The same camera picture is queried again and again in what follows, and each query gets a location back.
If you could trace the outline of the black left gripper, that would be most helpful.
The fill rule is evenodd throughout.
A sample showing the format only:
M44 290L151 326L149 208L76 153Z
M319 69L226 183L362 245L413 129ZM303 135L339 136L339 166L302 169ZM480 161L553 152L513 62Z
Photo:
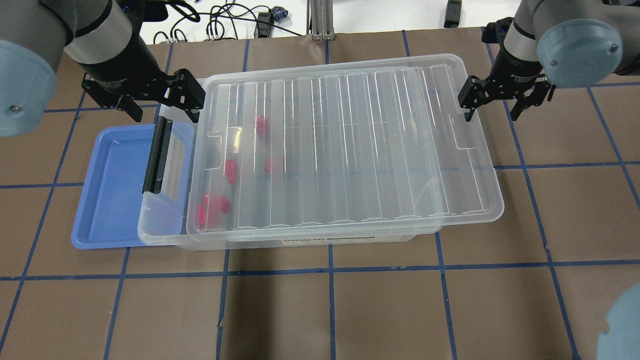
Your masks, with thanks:
M190 121L197 124L206 96L196 77L185 68L173 74L155 71L151 75L114 81L100 81L86 73L81 87L99 107L118 109L135 123L141 123L144 114L135 101L155 101L183 110Z

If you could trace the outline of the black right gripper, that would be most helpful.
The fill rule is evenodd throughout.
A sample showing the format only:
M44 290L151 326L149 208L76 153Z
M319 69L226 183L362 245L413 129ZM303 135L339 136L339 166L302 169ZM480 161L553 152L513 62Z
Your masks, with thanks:
M471 75L458 93L458 104L466 110L465 121L470 122L479 107L497 100L516 100L510 109L510 119L515 122L525 110L550 101L556 88L544 74L535 75L527 82L518 82L516 77L480 79Z

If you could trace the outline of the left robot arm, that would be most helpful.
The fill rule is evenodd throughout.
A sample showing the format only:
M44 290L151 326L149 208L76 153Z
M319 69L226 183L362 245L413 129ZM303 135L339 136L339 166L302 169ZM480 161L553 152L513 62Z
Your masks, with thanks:
M32 132L54 96L66 54L84 71L83 91L103 109L142 120L139 101L176 107L194 123L205 91L189 70L163 71L140 36L167 8L197 22L183 0L3 0L0 3L0 133Z

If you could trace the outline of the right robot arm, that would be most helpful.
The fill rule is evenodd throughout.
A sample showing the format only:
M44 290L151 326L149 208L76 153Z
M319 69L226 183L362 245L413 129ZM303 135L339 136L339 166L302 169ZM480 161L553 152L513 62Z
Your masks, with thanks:
M464 118L493 101L515 100L512 120L551 101L556 88L581 88L609 75L638 76L639 2L522 0L514 17L487 23L481 41L499 51L489 75L469 76L458 93Z

